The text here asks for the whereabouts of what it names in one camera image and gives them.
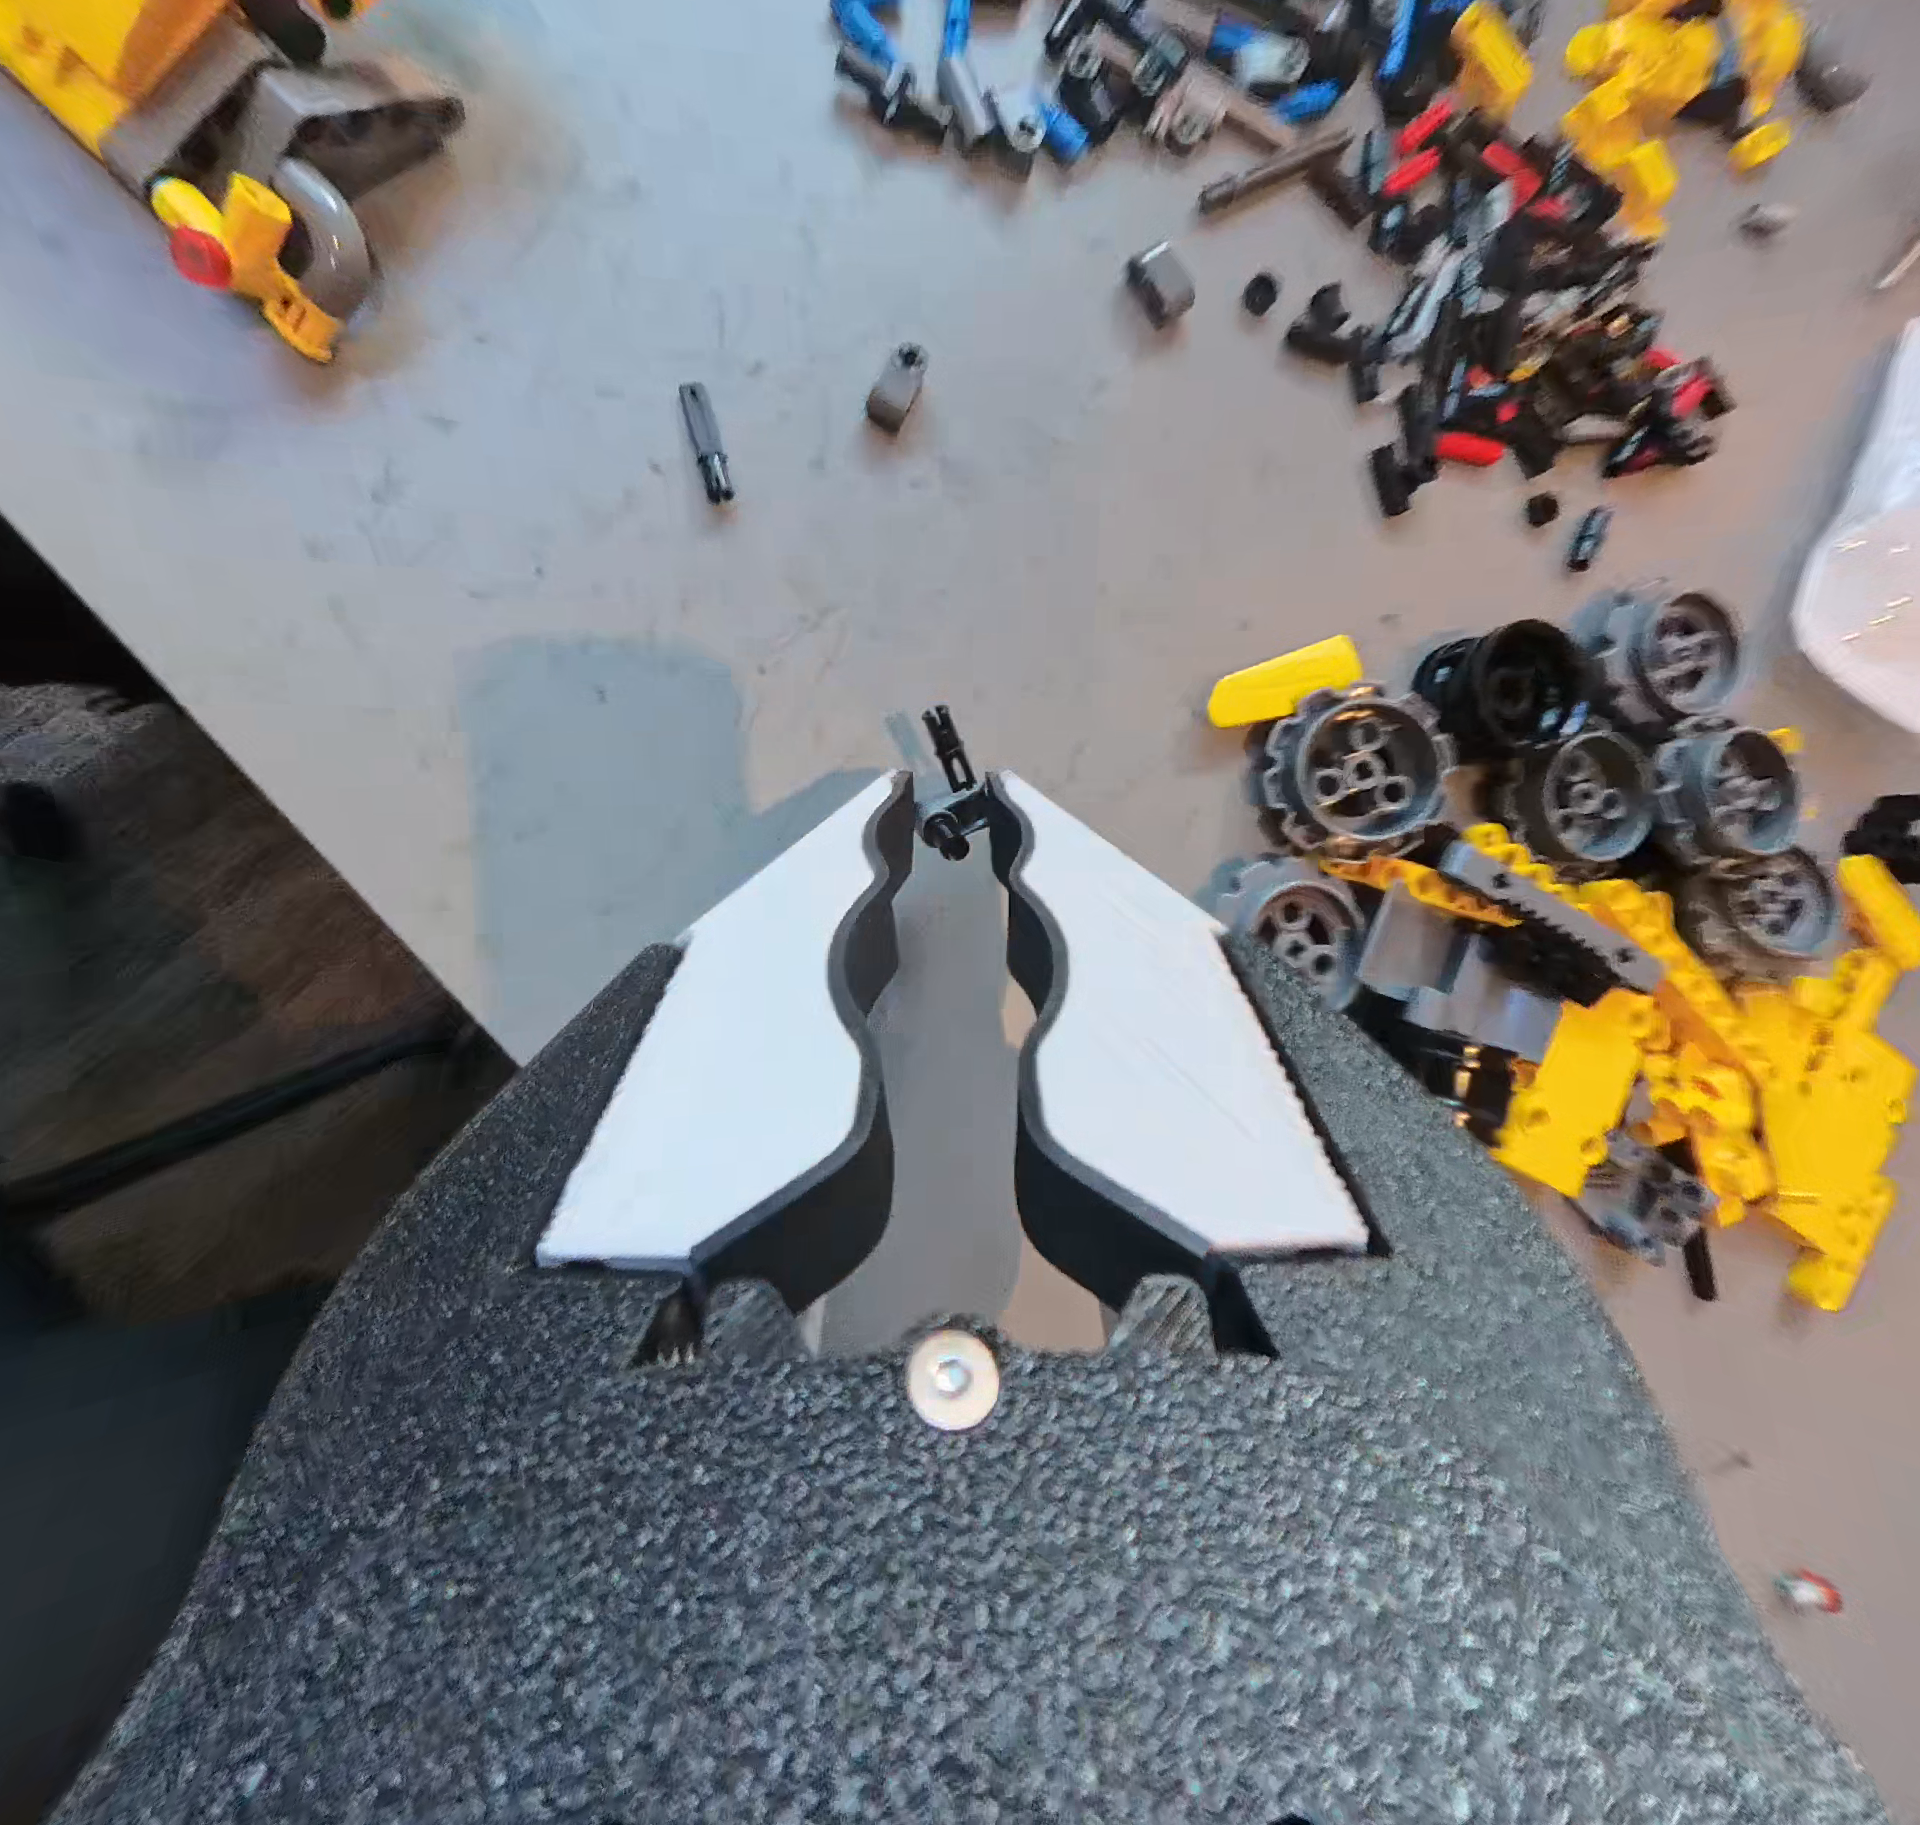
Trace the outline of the pile of small loose bricks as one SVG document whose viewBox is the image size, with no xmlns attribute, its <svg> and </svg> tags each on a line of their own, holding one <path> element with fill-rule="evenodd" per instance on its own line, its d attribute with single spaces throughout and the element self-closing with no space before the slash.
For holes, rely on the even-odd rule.
<svg viewBox="0 0 1920 1825">
<path fill-rule="evenodd" d="M 1544 0 L 943 0 L 930 76 L 903 0 L 827 0 L 836 73 L 877 127 L 1012 173 L 1083 165 L 1118 134 L 1193 155 L 1229 131 L 1259 160 L 1209 180 L 1200 223 L 1302 187 L 1401 273 L 1365 319 L 1327 283 L 1283 349 L 1376 404 L 1381 516 L 1441 468 L 1534 480 L 1597 448 L 1602 480 L 1704 463 L 1733 400 L 1664 343 L 1646 268 L 1675 194 L 1672 135 L 1711 134 L 1751 178 L 1791 143 L 1782 101 L 1859 101 L 1799 0 L 1601 0 L 1562 52 L 1574 92 L 1526 134 Z"/>
</svg>

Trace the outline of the yellow curved panel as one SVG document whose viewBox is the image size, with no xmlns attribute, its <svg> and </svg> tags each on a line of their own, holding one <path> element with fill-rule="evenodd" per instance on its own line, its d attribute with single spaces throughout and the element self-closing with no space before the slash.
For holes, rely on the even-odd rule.
<svg viewBox="0 0 1920 1825">
<path fill-rule="evenodd" d="M 1312 695 L 1356 686 L 1361 677 L 1363 663 L 1352 637 L 1318 639 L 1225 674 L 1209 695 L 1207 722 L 1221 730 L 1272 725 Z"/>
</svg>

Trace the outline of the single black pin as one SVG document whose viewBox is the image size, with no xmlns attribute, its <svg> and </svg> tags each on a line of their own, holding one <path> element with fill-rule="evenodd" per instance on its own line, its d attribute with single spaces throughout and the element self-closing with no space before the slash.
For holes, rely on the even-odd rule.
<svg viewBox="0 0 1920 1825">
<path fill-rule="evenodd" d="M 724 508 L 734 499 L 732 466 L 706 385 L 683 381 L 676 400 L 706 503 Z"/>
</svg>

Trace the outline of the plastic bag with white label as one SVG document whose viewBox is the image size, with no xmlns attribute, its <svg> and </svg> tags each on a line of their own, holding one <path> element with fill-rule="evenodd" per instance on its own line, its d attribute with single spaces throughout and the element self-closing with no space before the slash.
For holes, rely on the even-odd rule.
<svg viewBox="0 0 1920 1825">
<path fill-rule="evenodd" d="M 1861 710 L 1918 732 L 1918 321 L 1889 349 L 1837 514 L 1791 607 L 1803 661 Z"/>
</svg>

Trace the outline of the grey desk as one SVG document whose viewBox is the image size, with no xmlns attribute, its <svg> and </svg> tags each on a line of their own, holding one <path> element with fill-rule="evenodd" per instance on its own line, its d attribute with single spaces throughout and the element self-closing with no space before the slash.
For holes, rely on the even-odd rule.
<svg viewBox="0 0 1920 1825">
<path fill-rule="evenodd" d="M 1361 1256 L 1046 1263 L 989 824 L 917 835 L 873 1129 L 727 1270 L 538 1264 L 674 941 L 921 711 L 1195 903 L 1257 844 L 1229 664 L 1376 680 L 1592 589 L 1699 585 L 1807 736 L 1816 824 L 1913 739 L 1786 613 L 1908 315 L 1915 0 L 1830 0 L 1871 87 L 1770 249 L 1683 143 L 1650 264 L 1733 414 L 1594 575 L 1511 468 L 1389 523 L 1394 436 L 1244 323 L 1394 273 L 1201 165 L 1031 180 L 883 134 L 827 0 L 387 0 L 466 96 L 371 204 L 334 368 L 194 302 L 144 208 L 4 92 L 4 514 L 518 1063 L 362 1248 L 264 1414 L 76 1822 L 1908 1822 L 1831 1645 L 1915 1568 L 1915 1213 L 1853 1316 L 1780 1239 L 1634 1355 L 1592 1240 L 1377 1045 L 1225 941 Z M 1171 243 L 1155 330 L 1125 262 Z M 898 438 L 863 414 L 928 351 Z M 706 503 L 701 381 L 734 499 Z M 1840 1615 L 1798 1615 L 1812 1570 Z"/>
</svg>

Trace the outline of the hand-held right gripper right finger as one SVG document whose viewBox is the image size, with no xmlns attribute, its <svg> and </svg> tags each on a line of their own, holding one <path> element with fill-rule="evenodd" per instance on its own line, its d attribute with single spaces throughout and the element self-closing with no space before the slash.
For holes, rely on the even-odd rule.
<svg viewBox="0 0 1920 1825">
<path fill-rule="evenodd" d="M 989 774 L 1020 1048 L 1015 1205 L 1046 1263 L 1361 1256 L 1371 1231 L 1225 950 L 1185 894 Z"/>
</svg>

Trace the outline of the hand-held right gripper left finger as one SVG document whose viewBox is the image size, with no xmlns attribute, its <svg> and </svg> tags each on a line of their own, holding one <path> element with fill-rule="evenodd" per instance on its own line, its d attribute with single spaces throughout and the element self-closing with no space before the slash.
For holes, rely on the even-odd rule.
<svg viewBox="0 0 1920 1825">
<path fill-rule="evenodd" d="M 873 1129 L 866 1021 L 914 846 L 896 769 L 674 941 L 676 962 L 538 1239 L 546 1270 L 727 1270 Z"/>
</svg>

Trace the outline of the heap of wheels and beams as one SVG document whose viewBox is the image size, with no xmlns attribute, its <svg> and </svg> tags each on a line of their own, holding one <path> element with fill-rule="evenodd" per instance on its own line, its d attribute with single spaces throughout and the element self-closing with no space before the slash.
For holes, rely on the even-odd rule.
<svg viewBox="0 0 1920 1825">
<path fill-rule="evenodd" d="M 1217 910 L 1597 1237 L 1709 1300 L 1709 1231 L 1758 1216 L 1837 1313 L 1915 1103 L 1879 1029 L 1915 798 L 1807 848 L 1798 738 L 1736 713 L 1739 666 L 1716 598 L 1621 589 L 1232 728 L 1271 848 Z"/>
</svg>

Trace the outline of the grey connector with black pins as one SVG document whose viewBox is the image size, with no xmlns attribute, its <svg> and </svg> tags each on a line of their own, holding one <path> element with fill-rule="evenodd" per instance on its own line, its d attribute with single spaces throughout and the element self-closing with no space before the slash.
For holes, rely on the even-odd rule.
<svg viewBox="0 0 1920 1825">
<path fill-rule="evenodd" d="M 945 789 L 914 806 L 917 835 L 926 848 L 957 864 L 969 860 L 972 834 L 989 824 L 989 794 L 946 706 L 923 710 L 921 726 Z"/>
</svg>

